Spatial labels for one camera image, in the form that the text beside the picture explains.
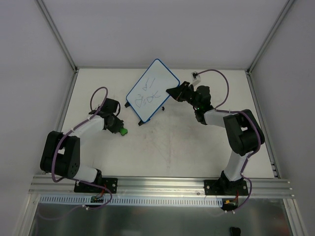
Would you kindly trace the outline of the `green bone-shaped eraser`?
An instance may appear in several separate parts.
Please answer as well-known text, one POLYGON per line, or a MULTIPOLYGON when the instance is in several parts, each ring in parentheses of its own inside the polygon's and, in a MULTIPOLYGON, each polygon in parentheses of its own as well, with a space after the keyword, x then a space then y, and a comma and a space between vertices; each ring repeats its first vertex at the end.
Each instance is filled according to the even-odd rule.
POLYGON ((127 133, 128 133, 128 130, 126 129, 126 128, 120 128, 120 130, 119 130, 119 133, 122 135, 122 136, 124 136, 124 135, 126 135, 127 133))

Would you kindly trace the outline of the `blue-framed whiteboard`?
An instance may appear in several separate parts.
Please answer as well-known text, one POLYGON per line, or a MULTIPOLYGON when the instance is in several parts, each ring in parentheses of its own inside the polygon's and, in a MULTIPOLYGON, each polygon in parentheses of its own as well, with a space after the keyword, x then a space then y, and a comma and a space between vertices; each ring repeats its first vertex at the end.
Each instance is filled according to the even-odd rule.
POLYGON ((126 101, 146 123, 169 98, 166 90, 179 85, 175 74, 160 59, 155 59, 128 92, 126 101))

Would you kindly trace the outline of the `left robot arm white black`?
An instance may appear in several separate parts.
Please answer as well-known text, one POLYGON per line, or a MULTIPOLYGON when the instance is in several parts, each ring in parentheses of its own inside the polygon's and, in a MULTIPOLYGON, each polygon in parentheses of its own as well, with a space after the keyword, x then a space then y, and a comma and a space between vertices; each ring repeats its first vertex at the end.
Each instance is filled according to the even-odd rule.
POLYGON ((124 121, 118 118, 120 110, 119 101, 107 98, 101 107, 90 111, 86 120, 67 133, 51 131, 46 139, 40 169, 61 178, 79 180, 91 191, 99 191, 104 185, 101 170, 81 164, 81 145, 103 130, 125 135, 124 121))

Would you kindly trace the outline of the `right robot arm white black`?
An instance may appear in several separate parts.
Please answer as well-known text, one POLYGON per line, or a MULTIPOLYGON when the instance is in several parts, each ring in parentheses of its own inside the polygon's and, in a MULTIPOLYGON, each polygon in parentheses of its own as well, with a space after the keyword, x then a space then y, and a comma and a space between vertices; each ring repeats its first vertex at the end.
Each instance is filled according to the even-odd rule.
POLYGON ((183 82, 180 86, 169 88, 166 92, 178 102, 192 105, 196 120, 203 125, 214 125, 225 129, 231 156, 220 178, 209 187, 215 192, 232 194, 244 180, 243 172, 249 158, 259 151, 264 143, 264 135, 252 115, 251 110, 224 111, 211 104, 209 86, 199 86, 183 82))

